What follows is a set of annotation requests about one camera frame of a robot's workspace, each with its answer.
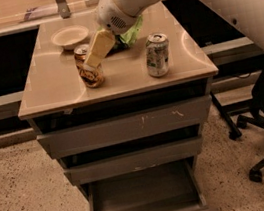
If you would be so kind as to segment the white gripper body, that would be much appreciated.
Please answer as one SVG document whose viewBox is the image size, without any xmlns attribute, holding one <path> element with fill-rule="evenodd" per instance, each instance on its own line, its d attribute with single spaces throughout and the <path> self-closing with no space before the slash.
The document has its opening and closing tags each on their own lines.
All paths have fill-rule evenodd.
<svg viewBox="0 0 264 211">
<path fill-rule="evenodd" d="M 101 27 L 120 35 L 135 24 L 138 12 L 135 0 L 100 0 L 95 14 Z"/>
</svg>

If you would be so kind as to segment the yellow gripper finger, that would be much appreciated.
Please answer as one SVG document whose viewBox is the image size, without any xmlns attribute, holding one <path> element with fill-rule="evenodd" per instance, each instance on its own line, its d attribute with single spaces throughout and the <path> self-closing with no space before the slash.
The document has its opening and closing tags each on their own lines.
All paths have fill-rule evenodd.
<svg viewBox="0 0 264 211">
<path fill-rule="evenodd" d="M 98 29 L 90 41 L 84 64 L 92 68 L 98 67 L 115 42 L 115 36 L 111 31 L 104 28 Z"/>
</svg>

